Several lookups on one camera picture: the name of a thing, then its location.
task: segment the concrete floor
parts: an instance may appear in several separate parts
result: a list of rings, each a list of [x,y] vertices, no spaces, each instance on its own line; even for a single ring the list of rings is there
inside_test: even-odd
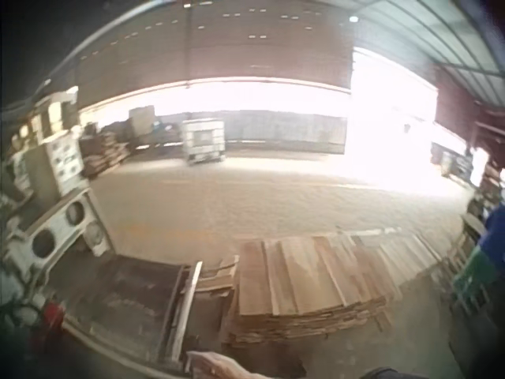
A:
[[[378,227],[454,237],[469,198],[467,189],[431,167],[398,167],[388,174],[341,156],[266,152],[235,153],[223,163],[194,167],[135,157],[92,188],[118,252],[171,263],[204,260],[207,266],[236,253],[243,238]],[[307,377],[353,378],[377,366],[459,377],[447,346],[447,310],[429,280],[411,287],[395,304],[389,332],[370,322],[327,339],[290,343]],[[203,313],[213,301],[199,300],[193,312]],[[201,328],[210,323],[216,329],[211,317],[200,321]],[[215,345],[212,336],[203,338],[205,346]]]

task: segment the warehouse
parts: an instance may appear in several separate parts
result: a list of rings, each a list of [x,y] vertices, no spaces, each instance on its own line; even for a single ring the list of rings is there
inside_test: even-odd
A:
[[[505,168],[505,62],[460,3],[146,2],[2,117],[16,120],[23,153],[67,130],[80,136],[120,255],[238,265],[224,291],[219,282],[218,295],[195,297],[188,331],[199,349],[270,377],[381,366],[461,377],[440,276],[475,187]],[[223,129],[221,161],[189,164],[187,125],[209,122]],[[472,170],[443,177],[448,156]],[[326,261],[321,249],[336,246],[358,251],[349,259],[360,264]],[[348,299],[354,269],[366,299]],[[263,313],[244,283],[267,284]],[[325,297],[334,286],[338,300]]]

